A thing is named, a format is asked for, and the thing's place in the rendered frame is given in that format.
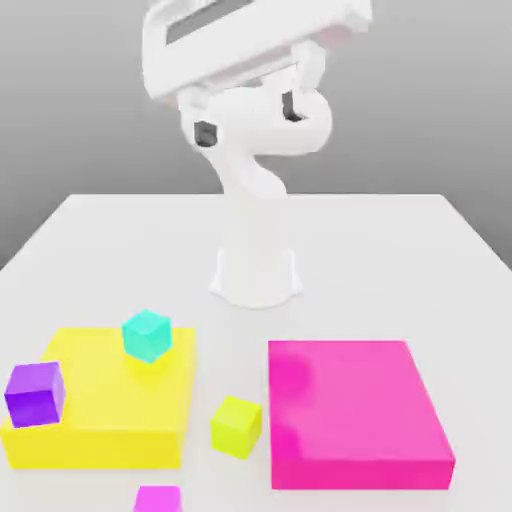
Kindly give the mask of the small cyan cube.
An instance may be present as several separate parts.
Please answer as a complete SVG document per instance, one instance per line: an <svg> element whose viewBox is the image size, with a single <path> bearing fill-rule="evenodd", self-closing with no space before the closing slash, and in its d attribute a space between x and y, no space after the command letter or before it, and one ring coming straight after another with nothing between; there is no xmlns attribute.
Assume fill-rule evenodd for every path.
<svg viewBox="0 0 512 512"><path fill-rule="evenodd" d="M154 363L172 348L169 317L143 310L122 324L125 352L148 364Z"/></svg>

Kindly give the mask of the small lime cube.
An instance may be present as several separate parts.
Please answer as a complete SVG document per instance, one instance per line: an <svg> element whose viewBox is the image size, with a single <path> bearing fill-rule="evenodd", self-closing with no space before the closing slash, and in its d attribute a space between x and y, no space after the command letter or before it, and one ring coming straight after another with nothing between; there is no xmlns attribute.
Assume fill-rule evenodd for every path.
<svg viewBox="0 0 512 512"><path fill-rule="evenodd" d="M262 406L226 396L210 420L211 445L216 451L246 460L262 432Z"/></svg>

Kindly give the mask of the small purple cube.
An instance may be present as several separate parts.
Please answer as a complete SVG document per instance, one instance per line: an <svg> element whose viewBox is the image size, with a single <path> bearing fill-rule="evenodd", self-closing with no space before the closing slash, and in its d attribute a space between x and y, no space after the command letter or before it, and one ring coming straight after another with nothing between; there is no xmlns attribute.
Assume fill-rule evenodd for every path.
<svg viewBox="0 0 512 512"><path fill-rule="evenodd" d="M4 397L14 428L59 423L66 398L59 362L16 365Z"/></svg>

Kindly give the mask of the small magenta cube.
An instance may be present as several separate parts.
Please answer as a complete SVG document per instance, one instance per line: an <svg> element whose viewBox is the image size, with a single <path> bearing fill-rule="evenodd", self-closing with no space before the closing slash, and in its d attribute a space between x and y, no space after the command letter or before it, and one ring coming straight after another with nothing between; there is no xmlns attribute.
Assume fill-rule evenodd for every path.
<svg viewBox="0 0 512 512"><path fill-rule="evenodd" d="M140 486L133 512L183 512L179 486Z"/></svg>

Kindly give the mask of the large pink box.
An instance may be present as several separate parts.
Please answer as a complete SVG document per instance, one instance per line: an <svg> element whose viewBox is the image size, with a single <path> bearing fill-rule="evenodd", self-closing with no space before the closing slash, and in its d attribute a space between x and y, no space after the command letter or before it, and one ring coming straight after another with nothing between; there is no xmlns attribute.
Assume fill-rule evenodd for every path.
<svg viewBox="0 0 512 512"><path fill-rule="evenodd" d="M446 490L456 458L404 341L268 344L275 490Z"/></svg>

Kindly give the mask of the large yellow box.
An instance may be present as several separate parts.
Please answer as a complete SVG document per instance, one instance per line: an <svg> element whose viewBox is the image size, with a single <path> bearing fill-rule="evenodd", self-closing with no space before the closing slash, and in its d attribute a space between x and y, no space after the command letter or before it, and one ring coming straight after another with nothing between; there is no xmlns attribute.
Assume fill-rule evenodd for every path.
<svg viewBox="0 0 512 512"><path fill-rule="evenodd" d="M0 438L13 469L177 469L196 368L192 328L149 364L126 354L118 328L61 328L43 361L60 364L66 389L57 424L15 428Z"/></svg>

